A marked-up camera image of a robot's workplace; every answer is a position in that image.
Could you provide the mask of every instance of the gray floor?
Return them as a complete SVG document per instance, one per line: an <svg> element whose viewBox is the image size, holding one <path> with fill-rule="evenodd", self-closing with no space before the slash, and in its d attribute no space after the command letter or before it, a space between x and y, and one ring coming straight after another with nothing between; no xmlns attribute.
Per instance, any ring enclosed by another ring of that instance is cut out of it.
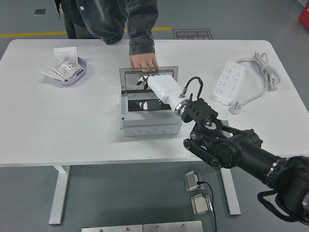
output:
<svg viewBox="0 0 309 232"><path fill-rule="evenodd" d="M309 109L309 31L298 22L303 9L298 1L158 0L158 5L156 27L210 29L214 39L271 42ZM46 14L34 16L40 8ZM0 9L0 34L64 30L52 0L0 0ZM171 31L155 31L154 37L173 39ZM13 39L18 38L0 38L0 57ZM267 187L238 168L232 174L242 214L229 216L219 172L203 162L176 162L72 166L60 226L48 225L57 177L53 167L0 168L0 231L80 232L84 227L189 220L202 220L204 231L214 231L211 216L193 216L192 194L184 190L182 179L191 170L200 171L213 187L218 231L309 230L268 212L256 198Z"/></svg>

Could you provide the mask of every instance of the open box lid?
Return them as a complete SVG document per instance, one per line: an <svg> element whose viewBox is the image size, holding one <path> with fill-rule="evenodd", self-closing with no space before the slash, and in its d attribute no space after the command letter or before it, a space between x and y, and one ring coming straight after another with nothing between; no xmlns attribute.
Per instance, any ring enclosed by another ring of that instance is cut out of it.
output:
<svg viewBox="0 0 309 232"><path fill-rule="evenodd" d="M145 75L169 74L177 81L178 66L156 67L156 68L134 68L134 69L119 69L121 94L135 94L153 92L150 88L144 89L143 85L136 85L139 79Z"/></svg>

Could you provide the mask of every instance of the human hand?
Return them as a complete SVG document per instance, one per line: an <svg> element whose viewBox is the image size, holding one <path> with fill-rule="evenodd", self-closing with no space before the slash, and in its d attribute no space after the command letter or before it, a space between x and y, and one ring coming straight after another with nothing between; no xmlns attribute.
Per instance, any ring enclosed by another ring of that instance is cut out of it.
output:
<svg viewBox="0 0 309 232"><path fill-rule="evenodd" d="M63 9L62 9L61 3L60 3L60 5L59 5L59 11L60 11L61 13L63 13Z"/></svg>
<svg viewBox="0 0 309 232"><path fill-rule="evenodd" d="M131 68L158 67L154 53L138 54L130 56Z"/></svg>

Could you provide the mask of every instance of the black strap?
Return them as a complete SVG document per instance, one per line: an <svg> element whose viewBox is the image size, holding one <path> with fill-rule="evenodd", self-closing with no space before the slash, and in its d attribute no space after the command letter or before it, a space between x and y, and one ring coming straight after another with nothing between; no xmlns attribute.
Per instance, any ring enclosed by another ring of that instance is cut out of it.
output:
<svg viewBox="0 0 309 232"><path fill-rule="evenodd" d="M297 220L294 217L291 216L286 216L283 215L282 213L280 213L276 207L270 203L269 201L265 200L264 197L266 196L271 196L276 194L277 191L276 190L270 190L270 191L265 191L265 192L260 192L257 195L257 198L259 200L259 202L266 208L268 209L270 212L272 212L274 215L276 215L278 218L280 218L283 221L287 221L287 222L296 222Z"/></svg>

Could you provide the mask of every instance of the electrical junction box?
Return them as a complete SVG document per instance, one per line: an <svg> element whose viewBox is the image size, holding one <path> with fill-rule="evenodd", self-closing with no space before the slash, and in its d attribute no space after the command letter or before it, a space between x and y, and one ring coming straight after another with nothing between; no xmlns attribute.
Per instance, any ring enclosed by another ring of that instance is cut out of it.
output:
<svg viewBox="0 0 309 232"><path fill-rule="evenodd" d="M168 104L160 110L145 111L137 102L158 100L150 89L137 85L143 76L169 74L177 81L178 67L120 69L120 125L124 136L176 134L179 133L182 119L175 115Z"/></svg>

